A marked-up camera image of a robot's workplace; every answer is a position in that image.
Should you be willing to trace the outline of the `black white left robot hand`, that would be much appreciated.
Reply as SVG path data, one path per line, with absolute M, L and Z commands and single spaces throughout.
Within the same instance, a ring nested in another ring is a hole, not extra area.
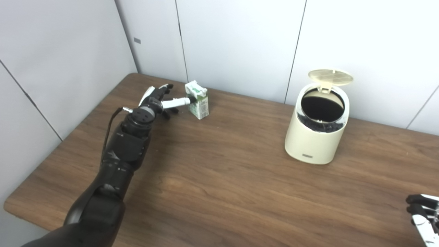
M 161 114 L 164 118 L 170 119 L 170 113 L 177 114 L 180 106 L 196 103 L 197 99 L 191 95 L 164 100 L 164 96 L 169 94 L 173 87 L 171 83 L 158 88 L 150 86 L 142 96 L 138 108 L 150 112 L 153 117 Z

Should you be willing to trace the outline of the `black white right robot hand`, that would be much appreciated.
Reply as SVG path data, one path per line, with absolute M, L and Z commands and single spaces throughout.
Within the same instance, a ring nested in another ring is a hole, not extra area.
M 426 194 L 408 195 L 406 210 L 425 246 L 439 246 L 439 197 Z

